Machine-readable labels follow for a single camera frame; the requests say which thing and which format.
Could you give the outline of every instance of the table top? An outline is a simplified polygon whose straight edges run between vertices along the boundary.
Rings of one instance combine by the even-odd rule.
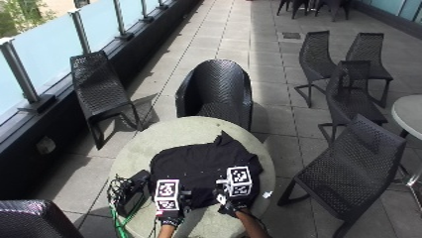
[[[264,191],[272,191],[275,172],[271,158],[255,137],[237,125],[210,117],[183,117],[159,122],[139,132],[119,151],[113,163],[109,180],[118,174],[130,178],[139,170],[149,170],[153,157],[165,149],[193,144],[213,142],[221,130],[237,140],[249,153],[258,156],[263,169],[259,175],[259,194],[250,208],[251,213],[260,217],[270,199],[262,197]],[[193,210],[174,237],[238,237],[243,233],[241,222],[217,213],[219,205]],[[153,229],[155,204],[150,199],[145,202],[135,216],[126,224],[126,230],[134,237],[147,237]]]
[[[408,134],[422,140],[422,95],[400,97],[392,104],[391,115]]]

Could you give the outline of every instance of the glove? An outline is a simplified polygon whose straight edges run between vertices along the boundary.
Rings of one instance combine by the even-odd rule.
[[[175,227],[179,226],[179,224],[183,223],[185,220],[185,215],[183,215],[183,211],[178,210],[178,211],[157,211],[157,216],[158,216],[158,220],[161,221],[161,226],[162,225],[171,225]]]
[[[221,205],[218,212],[237,218],[235,211],[247,208],[246,203],[247,202],[245,200],[229,200],[225,205]]]

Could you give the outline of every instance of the black t-shirt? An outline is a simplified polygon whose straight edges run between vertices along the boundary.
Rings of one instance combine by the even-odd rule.
[[[175,147],[155,155],[150,162],[150,190],[154,192],[158,179],[178,179],[181,186],[193,192],[191,209],[210,206],[217,203],[211,195],[214,182],[225,179],[226,168],[245,166],[253,182],[250,205],[259,192],[262,167],[256,156],[221,131],[211,143]]]

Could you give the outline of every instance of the balcony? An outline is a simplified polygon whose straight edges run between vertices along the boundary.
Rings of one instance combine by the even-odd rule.
[[[307,32],[330,30],[330,54],[334,62],[346,56],[358,32],[384,34],[382,61],[392,74],[383,125],[395,134],[400,128],[390,116],[392,102],[402,96],[422,92],[422,41],[391,28],[374,18],[351,10],[331,22],[327,8],[318,17],[296,19],[282,9],[279,1],[205,0],[186,16],[173,34],[151,55],[137,75],[126,80],[126,90],[142,114],[142,126],[175,119],[174,94],[194,66],[209,59],[229,59],[246,70],[251,80],[251,132],[272,158],[276,186],[263,223],[272,237],[331,237],[340,225],[314,200],[284,207],[275,205],[295,172],[326,149],[318,130],[328,122],[324,95],[315,90],[312,108],[307,108],[294,86],[306,78],[298,64],[298,53]],[[282,33],[299,33],[300,39],[284,39]],[[382,83],[368,86],[378,97]],[[97,151],[82,127],[63,151],[57,155],[49,172],[42,176],[26,198],[50,199],[65,212],[83,237],[113,237],[107,211],[106,178],[118,151],[135,135],[115,118],[102,123],[105,136],[111,135]],[[407,137],[402,164],[410,169],[420,164],[422,142]],[[418,237],[422,220],[416,203],[404,187],[391,185],[351,228],[347,237]]]

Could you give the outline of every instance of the black wicker chair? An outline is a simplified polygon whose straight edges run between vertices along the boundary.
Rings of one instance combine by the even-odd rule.
[[[315,85],[314,81],[330,78],[335,69],[328,53],[328,37],[330,31],[308,32],[299,53],[299,63],[308,83],[294,89],[304,98],[308,107],[311,107],[312,86],[324,93],[324,89]],[[304,87],[307,87],[307,95],[299,90]]]
[[[0,201],[0,237],[81,238],[62,211],[47,200]]]
[[[206,60],[190,71],[175,93],[177,116],[222,119],[250,130],[247,73],[226,59]]]
[[[326,98],[332,123],[319,124],[320,132],[331,143],[336,127],[346,126],[354,116],[360,114],[376,125],[387,123],[367,95],[368,61],[340,61],[326,89]],[[324,127],[332,127],[331,139]]]
[[[304,4],[304,16],[307,16],[307,11],[308,11],[308,1],[310,0],[280,0],[279,6],[278,6],[278,11],[276,11],[276,16],[279,15],[279,11],[282,6],[286,4],[286,11],[288,11],[288,5],[290,2],[292,2],[292,13],[291,13],[291,19],[294,19],[294,16],[299,10],[299,7],[302,4]]]
[[[382,41],[382,33],[358,33],[348,49],[346,60],[370,60],[368,79],[384,80],[380,99],[376,100],[371,97],[371,100],[384,108],[387,89],[392,77],[382,65]]]
[[[121,112],[126,106],[130,106],[135,121],[133,127],[137,129],[139,118],[135,107],[125,94],[103,51],[71,57],[70,75],[81,111],[95,148],[99,150],[103,146],[103,134],[97,122],[119,114],[129,122]]]
[[[335,16],[340,7],[344,9],[346,20],[348,19],[348,12],[351,8],[351,0],[319,0],[316,6],[315,17],[318,16],[319,9],[323,5],[327,5],[331,10],[331,21],[335,22]]]
[[[392,182],[404,144],[356,115],[327,150],[295,174],[276,204],[311,196],[344,222],[332,236],[343,237]],[[295,183],[307,194],[290,198]]]

